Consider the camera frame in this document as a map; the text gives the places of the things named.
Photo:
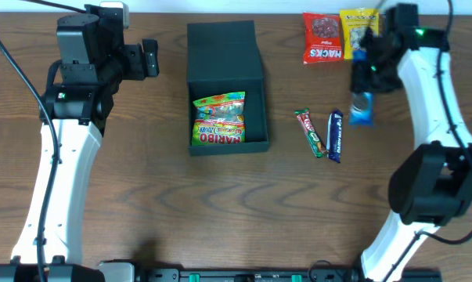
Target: blue package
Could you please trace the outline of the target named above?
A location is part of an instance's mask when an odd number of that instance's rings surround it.
[[[369,92],[352,94],[350,125],[373,125],[373,94]]]
[[[342,147],[342,118],[344,114],[340,110],[334,110],[328,120],[328,141],[326,148],[328,158],[340,164],[340,153]]]

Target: snack package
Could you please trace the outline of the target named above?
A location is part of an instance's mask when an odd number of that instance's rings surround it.
[[[312,148],[312,153],[314,153],[314,156],[317,158],[322,157],[327,153],[327,150],[317,133],[315,133],[314,125],[312,125],[308,108],[296,110],[295,115],[297,116],[301,127],[304,129],[305,137],[307,137],[308,144]]]
[[[359,42],[368,25],[373,30],[373,35],[378,35],[380,15],[375,9],[346,9],[340,10],[340,18],[344,28],[344,59],[352,59],[352,53],[360,48]]]
[[[342,150],[342,117],[340,110],[334,110],[328,120],[328,158],[340,164],[340,154]]]
[[[369,92],[353,93],[350,125],[373,125],[373,94]]]
[[[192,146],[244,143],[244,94],[233,92],[194,101],[197,114]]]
[[[212,114],[243,114],[245,92],[231,92],[194,101],[199,112]]]
[[[304,20],[304,63],[342,60],[340,17],[334,15],[304,13]]]

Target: black box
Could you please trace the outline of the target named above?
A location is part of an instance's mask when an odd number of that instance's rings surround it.
[[[268,150],[264,75],[253,21],[190,23],[187,25],[189,88],[189,152],[209,154],[256,153]],[[196,117],[193,101],[244,91],[245,143],[192,146]]]

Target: wooden table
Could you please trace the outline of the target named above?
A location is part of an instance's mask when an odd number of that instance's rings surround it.
[[[59,59],[61,14],[0,14],[9,51],[44,91]],[[271,147],[263,154],[190,157],[186,24],[255,20],[264,61]],[[124,81],[92,169],[82,231],[84,264],[141,259],[186,268],[349,265],[382,227],[387,184],[413,150],[403,91],[376,100],[372,128],[344,128],[342,163],[312,156],[293,112],[309,107],[319,134],[334,107],[348,112],[350,62],[302,64],[301,15],[133,14],[125,41],[155,38],[160,76]],[[442,27],[444,17],[423,24]],[[456,17],[453,81],[472,132],[472,16]],[[31,202],[40,155],[38,107],[0,53],[0,262],[9,261]],[[439,234],[472,227],[472,208]],[[409,263],[472,281],[472,242],[429,240]]]

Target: blue candy bar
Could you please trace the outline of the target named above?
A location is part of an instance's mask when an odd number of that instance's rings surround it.
[[[340,153],[342,147],[342,117],[344,114],[339,110],[334,110],[328,120],[328,158],[340,163]]]

